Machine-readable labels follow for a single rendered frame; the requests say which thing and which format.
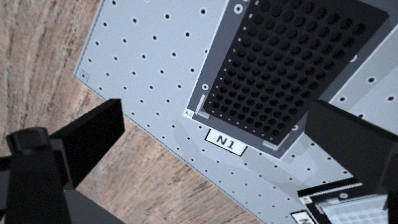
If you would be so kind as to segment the white multi-well plate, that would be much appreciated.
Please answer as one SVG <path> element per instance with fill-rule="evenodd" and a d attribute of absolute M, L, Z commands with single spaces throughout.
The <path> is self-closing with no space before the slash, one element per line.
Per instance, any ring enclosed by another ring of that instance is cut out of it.
<path fill-rule="evenodd" d="M 366 195 L 321 206 L 332 224 L 388 224 L 387 195 Z"/>

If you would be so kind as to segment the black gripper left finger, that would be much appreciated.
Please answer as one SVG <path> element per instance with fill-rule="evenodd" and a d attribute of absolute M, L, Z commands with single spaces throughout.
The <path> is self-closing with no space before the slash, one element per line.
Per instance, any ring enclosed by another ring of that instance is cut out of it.
<path fill-rule="evenodd" d="M 63 189 L 75 190 L 124 132 L 121 98 L 110 98 L 51 135 L 45 127 L 7 135 L 0 222 L 72 224 Z"/>

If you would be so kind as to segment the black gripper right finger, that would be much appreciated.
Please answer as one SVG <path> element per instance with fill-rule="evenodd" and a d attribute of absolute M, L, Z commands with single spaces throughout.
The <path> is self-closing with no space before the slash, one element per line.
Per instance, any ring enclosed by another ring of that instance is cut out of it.
<path fill-rule="evenodd" d="M 398 135 L 312 99 L 304 133 L 374 195 L 388 195 L 383 210 L 398 224 Z"/>

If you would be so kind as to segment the white label sign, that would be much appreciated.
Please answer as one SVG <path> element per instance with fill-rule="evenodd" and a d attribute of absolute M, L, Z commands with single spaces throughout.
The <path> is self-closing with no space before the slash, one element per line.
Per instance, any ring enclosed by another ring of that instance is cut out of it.
<path fill-rule="evenodd" d="M 307 210 L 292 212 L 290 213 L 290 215 L 293 217 L 297 224 L 316 224 L 316 222 Z"/>
<path fill-rule="evenodd" d="M 247 145 L 242 144 L 212 129 L 209 129 L 205 137 L 205 141 L 208 141 L 240 157 L 248 147 Z"/>

